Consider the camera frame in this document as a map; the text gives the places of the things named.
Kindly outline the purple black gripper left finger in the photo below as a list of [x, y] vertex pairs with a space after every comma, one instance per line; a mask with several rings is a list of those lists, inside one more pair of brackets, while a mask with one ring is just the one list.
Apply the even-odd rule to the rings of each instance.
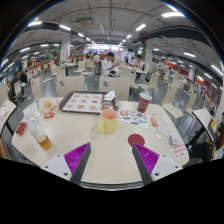
[[90, 143], [81, 145], [65, 155], [56, 154], [42, 169], [72, 183], [79, 184], [91, 153]]

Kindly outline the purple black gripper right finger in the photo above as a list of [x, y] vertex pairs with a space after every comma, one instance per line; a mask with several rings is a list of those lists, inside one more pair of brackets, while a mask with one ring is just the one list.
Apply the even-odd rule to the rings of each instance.
[[132, 153], [144, 185], [182, 169], [170, 156], [166, 154], [159, 155], [137, 143], [132, 145]]

